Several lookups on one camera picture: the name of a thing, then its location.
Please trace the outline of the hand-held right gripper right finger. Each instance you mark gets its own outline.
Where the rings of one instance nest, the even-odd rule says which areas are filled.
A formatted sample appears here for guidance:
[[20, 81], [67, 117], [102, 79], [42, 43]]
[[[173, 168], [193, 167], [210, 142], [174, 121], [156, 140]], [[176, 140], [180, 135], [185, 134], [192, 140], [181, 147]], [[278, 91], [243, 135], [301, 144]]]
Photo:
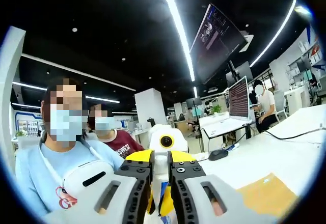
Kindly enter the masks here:
[[247, 207], [242, 195], [216, 175], [207, 175], [188, 153], [168, 152], [171, 197], [178, 223], [277, 223]]

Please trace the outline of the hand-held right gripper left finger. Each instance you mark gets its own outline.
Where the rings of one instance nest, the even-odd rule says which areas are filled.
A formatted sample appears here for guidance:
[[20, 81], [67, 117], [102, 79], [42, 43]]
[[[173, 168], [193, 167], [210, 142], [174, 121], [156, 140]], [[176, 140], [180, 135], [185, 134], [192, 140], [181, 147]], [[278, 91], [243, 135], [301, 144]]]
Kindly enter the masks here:
[[117, 172], [102, 160], [83, 164], [61, 181], [77, 203], [45, 223], [143, 223], [153, 180], [154, 151], [129, 155]]

